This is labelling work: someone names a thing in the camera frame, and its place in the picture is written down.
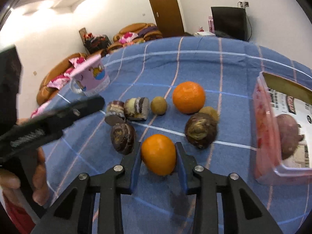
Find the orange fruit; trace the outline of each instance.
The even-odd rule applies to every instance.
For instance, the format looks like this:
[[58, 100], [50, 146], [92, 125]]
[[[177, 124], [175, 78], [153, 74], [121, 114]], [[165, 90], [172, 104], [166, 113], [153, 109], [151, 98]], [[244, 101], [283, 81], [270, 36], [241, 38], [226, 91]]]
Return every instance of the orange fruit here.
[[141, 158], [146, 167], [160, 176], [173, 172], [176, 165], [174, 143], [162, 134], [154, 134], [142, 143]]
[[182, 113], [197, 113], [205, 104], [204, 89], [194, 82], [180, 83], [172, 94], [175, 107]]

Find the wooden door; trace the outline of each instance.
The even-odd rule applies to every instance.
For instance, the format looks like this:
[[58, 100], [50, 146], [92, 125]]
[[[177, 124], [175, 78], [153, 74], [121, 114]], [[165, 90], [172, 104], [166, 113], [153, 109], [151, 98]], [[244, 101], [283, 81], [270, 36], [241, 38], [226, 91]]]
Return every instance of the wooden door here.
[[177, 0], [149, 0], [158, 29], [164, 38], [183, 36], [184, 28]]

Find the pink cup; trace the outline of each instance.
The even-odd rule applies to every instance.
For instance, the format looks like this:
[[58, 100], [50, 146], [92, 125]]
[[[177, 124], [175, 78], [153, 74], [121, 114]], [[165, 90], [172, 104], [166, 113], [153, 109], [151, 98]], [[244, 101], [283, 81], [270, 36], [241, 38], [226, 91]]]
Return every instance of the pink cup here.
[[[81, 63], [70, 76], [72, 92], [88, 97], [98, 94], [110, 84], [110, 78], [105, 72], [100, 54]], [[74, 81], [80, 89], [74, 87]]]

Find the human hand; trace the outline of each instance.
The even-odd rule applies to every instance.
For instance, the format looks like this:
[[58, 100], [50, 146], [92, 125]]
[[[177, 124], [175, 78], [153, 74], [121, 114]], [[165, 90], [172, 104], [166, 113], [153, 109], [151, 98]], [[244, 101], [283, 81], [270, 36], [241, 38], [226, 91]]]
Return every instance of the human hand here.
[[[26, 120], [27, 119], [20, 119], [17, 121], [17, 124], [19, 125]], [[49, 189], [46, 182], [45, 156], [41, 147], [38, 148], [38, 165], [32, 178], [32, 182], [35, 187], [32, 199], [42, 206], [49, 199]], [[0, 168], [0, 187], [3, 190], [3, 194], [11, 203], [22, 207], [20, 201], [14, 193], [14, 189], [18, 189], [20, 186], [21, 182], [15, 174]]]

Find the screw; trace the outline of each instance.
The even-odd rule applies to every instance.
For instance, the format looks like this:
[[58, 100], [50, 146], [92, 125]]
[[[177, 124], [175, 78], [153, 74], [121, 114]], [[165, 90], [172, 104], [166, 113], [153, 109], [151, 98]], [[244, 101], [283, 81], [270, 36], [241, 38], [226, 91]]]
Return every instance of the screw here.
[[73, 113], [74, 113], [76, 116], [80, 116], [80, 112], [79, 112], [77, 109], [73, 109]]
[[121, 165], [115, 165], [114, 166], [114, 171], [115, 172], [120, 172], [120, 171], [122, 171], [122, 169], [123, 169], [123, 167]]
[[87, 173], [80, 173], [79, 176], [78, 176], [78, 178], [79, 178], [80, 180], [85, 180], [87, 177], [88, 177], [88, 174], [87, 174]]
[[239, 176], [237, 173], [231, 173], [230, 174], [230, 178], [233, 179], [233, 180], [238, 180]]
[[196, 165], [194, 168], [197, 172], [202, 172], [204, 170], [204, 167], [202, 167], [201, 165]]

